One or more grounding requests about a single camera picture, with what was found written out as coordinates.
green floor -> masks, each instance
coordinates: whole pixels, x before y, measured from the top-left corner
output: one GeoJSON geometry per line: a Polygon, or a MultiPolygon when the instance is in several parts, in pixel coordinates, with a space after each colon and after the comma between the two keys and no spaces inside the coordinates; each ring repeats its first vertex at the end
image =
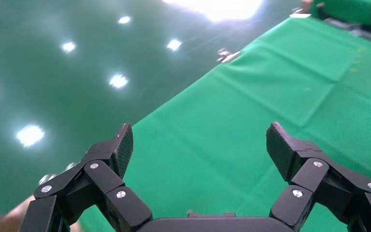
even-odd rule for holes
{"type": "Polygon", "coordinates": [[[0,0],[0,214],[206,74],[218,49],[242,49],[297,6],[263,0],[246,20],[213,22],[162,0],[0,0]],[[120,89],[109,85],[117,73],[128,80],[120,89]],[[44,137],[24,147],[16,136],[28,125],[44,137]]]}

green cloth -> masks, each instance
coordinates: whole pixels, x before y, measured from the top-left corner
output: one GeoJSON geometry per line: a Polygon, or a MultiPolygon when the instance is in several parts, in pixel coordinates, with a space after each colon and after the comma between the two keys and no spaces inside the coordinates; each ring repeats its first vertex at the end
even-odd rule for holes
{"type": "Polygon", "coordinates": [[[324,3],[324,13],[353,23],[371,25],[371,0],[315,0],[312,14],[317,15],[316,5],[324,3]]]}
{"type": "MultiPolygon", "coordinates": [[[[268,216],[287,186],[266,151],[273,121],[371,177],[371,42],[287,19],[134,125],[125,182],[154,218],[268,216]]],[[[95,207],[82,224],[110,228],[95,207]]],[[[317,204],[302,231],[346,226],[317,204]]]]}

metal clip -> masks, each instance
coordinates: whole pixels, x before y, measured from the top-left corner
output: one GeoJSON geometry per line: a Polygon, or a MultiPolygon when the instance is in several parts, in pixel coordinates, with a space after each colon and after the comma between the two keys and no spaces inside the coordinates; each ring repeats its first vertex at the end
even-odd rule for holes
{"type": "Polygon", "coordinates": [[[220,55],[220,58],[217,59],[217,62],[221,61],[221,63],[228,63],[240,55],[240,52],[236,52],[232,54],[226,48],[222,48],[218,50],[217,53],[220,55]]]}

